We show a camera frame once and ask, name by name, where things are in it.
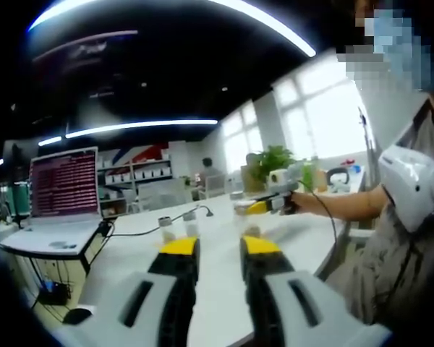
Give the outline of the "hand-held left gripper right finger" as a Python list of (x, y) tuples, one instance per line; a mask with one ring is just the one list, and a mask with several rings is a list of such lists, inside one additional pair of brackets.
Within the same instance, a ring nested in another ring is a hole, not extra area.
[(256, 346), (384, 346), (391, 337), (348, 313), (341, 296), (295, 270), (273, 242), (242, 236), (240, 254)]

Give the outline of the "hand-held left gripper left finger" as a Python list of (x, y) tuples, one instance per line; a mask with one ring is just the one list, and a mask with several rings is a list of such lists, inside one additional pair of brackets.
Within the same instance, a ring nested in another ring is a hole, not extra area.
[(53, 335), (61, 346), (185, 346), (199, 277), (200, 240), (169, 242), (145, 272), (101, 297), (94, 313)]

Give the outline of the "person's right hand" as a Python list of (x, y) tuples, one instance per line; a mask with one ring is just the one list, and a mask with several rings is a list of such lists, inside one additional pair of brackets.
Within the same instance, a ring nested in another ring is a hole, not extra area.
[(311, 194), (293, 192), (292, 202), (296, 205), (295, 214), (315, 212), (315, 198)]

